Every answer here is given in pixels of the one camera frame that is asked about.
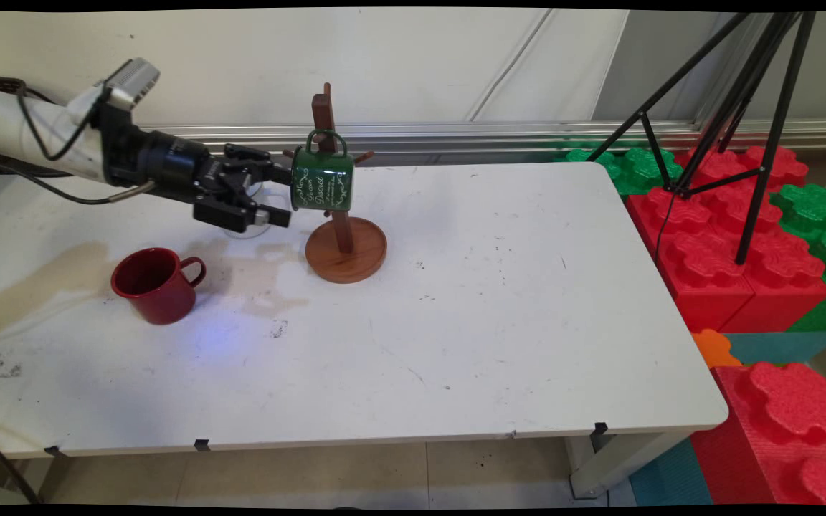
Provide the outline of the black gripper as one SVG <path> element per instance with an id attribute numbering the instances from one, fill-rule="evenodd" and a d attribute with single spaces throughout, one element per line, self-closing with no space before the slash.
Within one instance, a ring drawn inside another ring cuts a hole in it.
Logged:
<path id="1" fill-rule="evenodd" d="M 268 151 L 227 143 L 222 156 L 213 156 L 202 143 L 141 130 L 131 113 L 118 107 L 101 107 L 100 140 L 108 185 L 150 183 L 151 195 L 194 204 L 194 219 L 235 233 L 249 226 L 290 225 L 291 210 L 256 204 L 248 196 L 249 185 L 256 183 L 292 185 L 292 170 Z"/>

